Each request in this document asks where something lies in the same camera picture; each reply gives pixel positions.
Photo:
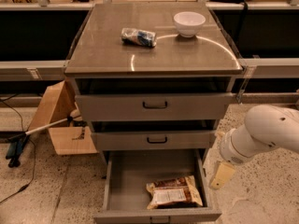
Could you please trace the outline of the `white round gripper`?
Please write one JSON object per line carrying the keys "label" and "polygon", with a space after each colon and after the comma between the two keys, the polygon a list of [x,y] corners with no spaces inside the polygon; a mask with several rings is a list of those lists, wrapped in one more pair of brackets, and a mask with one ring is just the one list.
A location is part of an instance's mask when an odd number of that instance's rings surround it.
{"label": "white round gripper", "polygon": [[225,161],[217,162],[209,186],[220,189],[235,174],[234,165],[251,161],[253,157],[245,150],[248,132],[244,129],[231,129],[228,133],[215,132],[215,137],[221,140],[220,154]]}

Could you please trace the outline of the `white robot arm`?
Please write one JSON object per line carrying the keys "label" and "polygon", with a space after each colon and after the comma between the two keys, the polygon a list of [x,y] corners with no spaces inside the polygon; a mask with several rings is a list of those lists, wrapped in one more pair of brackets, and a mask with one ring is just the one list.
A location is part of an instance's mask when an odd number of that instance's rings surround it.
{"label": "white robot arm", "polygon": [[254,106],[240,127],[221,134],[223,161],[218,164],[210,187],[222,188],[234,175],[236,165],[278,148],[299,153],[299,111],[274,105]]}

